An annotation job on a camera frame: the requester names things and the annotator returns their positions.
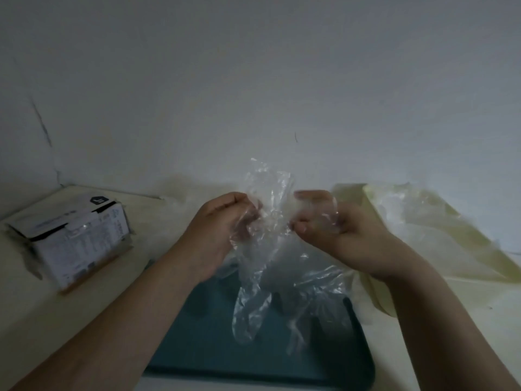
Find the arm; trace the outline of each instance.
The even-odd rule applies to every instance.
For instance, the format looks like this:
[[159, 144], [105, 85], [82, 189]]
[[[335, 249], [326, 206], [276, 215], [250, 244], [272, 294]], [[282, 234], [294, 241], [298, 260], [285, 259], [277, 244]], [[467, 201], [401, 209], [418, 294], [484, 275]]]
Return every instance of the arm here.
[[[297, 197], [328, 200], [324, 191]], [[309, 211], [294, 223], [305, 241], [389, 287], [422, 391], [521, 388], [443, 278], [416, 252], [356, 205], [338, 205], [340, 232], [316, 229]]]
[[13, 391], [132, 389], [192, 289], [223, 262], [230, 233], [249, 211], [241, 193], [203, 205], [156, 264]]

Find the cardboard box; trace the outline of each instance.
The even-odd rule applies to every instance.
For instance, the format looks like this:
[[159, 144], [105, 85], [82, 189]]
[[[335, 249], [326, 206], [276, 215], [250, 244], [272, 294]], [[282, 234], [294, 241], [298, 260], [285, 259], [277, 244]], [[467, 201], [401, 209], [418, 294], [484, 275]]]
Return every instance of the cardboard box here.
[[123, 206], [99, 192], [79, 195], [7, 224], [41, 260], [61, 290], [70, 289], [131, 247]]

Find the wall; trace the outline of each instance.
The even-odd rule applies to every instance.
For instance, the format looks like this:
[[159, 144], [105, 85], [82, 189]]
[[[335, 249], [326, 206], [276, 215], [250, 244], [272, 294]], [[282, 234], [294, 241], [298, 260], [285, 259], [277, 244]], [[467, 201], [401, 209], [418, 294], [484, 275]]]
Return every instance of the wall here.
[[3, 0], [64, 182], [414, 181], [521, 250], [521, 0]]
[[9, 43], [0, 35], [0, 219], [59, 188], [42, 129]]

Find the box flap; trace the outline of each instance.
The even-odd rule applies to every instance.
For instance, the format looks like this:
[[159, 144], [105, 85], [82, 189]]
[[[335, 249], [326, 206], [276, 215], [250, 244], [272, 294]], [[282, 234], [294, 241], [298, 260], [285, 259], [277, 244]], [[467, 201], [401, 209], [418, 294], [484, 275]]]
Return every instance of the box flap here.
[[100, 192], [88, 192], [49, 207], [45, 211], [15, 218], [9, 221], [8, 225], [28, 239], [33, 239], [113, 202], [114, 200]]

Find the blue plastic tray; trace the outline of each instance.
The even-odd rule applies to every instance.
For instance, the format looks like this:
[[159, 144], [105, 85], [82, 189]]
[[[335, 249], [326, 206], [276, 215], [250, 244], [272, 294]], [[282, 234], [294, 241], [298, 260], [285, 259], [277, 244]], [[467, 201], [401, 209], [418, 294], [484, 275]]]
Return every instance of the blue plastic tray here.
[[354, 332], [332, 340], [318, 321], [310, 347], [289, 356], [289, 329], [275, 298], [256, 339], [240, 345], [233, 338], [231, 319], [239, 290], [237, 275], [212, 278], [188, 297], [176, 321], [148, 364], [145, 374], [278, 385], [340, 387], [368, 390], [374, 362], [351, 302], [345, 305]]

